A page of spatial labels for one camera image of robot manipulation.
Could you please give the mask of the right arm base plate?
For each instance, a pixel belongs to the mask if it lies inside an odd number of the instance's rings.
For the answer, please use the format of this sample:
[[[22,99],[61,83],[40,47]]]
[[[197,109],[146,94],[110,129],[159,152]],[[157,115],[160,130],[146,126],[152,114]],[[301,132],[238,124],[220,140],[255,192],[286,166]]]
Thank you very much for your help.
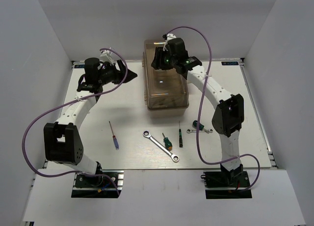
[[[248,199],[252,198],[248,173],[244,171],[229,182],[219,171],[203,172],[200,176],[205,184],[206,199]]]

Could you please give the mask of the stubby green orange screwdriver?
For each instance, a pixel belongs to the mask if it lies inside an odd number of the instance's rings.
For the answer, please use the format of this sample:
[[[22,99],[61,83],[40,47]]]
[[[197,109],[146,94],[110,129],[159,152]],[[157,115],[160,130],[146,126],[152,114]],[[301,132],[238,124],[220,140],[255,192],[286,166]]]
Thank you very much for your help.
[[[171,150],[172,149],[172,143],[170,142],[169,138],[166,137],[164,133],[162,133],[162,136],[163,136],[163,141],[164,141],[166,149]]]

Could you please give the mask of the beige cantilever toolbox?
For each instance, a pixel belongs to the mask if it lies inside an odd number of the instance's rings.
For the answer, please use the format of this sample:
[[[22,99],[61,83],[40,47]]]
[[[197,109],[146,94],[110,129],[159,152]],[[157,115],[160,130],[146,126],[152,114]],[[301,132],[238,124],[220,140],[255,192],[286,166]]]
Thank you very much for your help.
[[[175,69],[155,70],[151,66],[155,48],[163,46],[161,41],[144,41],[144,101],[151,118],[183,116],[189,106],[187,81]]]

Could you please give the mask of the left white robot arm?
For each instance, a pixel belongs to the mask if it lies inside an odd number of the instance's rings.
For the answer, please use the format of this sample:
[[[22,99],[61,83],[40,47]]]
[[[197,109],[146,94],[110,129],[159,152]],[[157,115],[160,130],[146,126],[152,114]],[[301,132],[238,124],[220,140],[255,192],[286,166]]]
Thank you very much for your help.
[[[76,99],[54,123],[44,126],[45,156],[48,161],[63,164],[87,173],[87,181],[99,186],[104,180],[98,162],[84,154],[79,129],[89,111],[96,105],[108,83],[119,85],[135,79],[137,74],[118,60],[100,61],[96,57],[84,61],[84,74],[80,77]]]

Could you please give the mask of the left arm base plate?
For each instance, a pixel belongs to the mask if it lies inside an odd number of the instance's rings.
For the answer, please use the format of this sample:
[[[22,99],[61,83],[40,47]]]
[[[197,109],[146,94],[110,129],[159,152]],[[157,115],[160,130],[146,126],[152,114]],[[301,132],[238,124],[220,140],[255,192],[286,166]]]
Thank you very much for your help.
[[[112,181],[121,193],[124,181],[123,170],[103,171],[103,174],[110,177],[86,177],[82,174],[75,175],[71,198],[118,198],[119,195]]]

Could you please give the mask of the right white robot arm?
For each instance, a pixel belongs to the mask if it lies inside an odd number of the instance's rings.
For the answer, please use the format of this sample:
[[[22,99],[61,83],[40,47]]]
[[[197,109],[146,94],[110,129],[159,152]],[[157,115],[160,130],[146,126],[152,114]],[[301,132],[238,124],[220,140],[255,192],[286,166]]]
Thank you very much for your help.
[[[220,136],[222,182],[233,186],[239,181],[243,165],[239,158],[239,133],[244,122],[244,99],[224,89],[206,73],[201,61],[189,56],[184,41],[174,34],[163,36],[165,44],[157,47],[151,66],[155,69],[175,69],[178,74],[195,85],[215,109],[212,126]]]

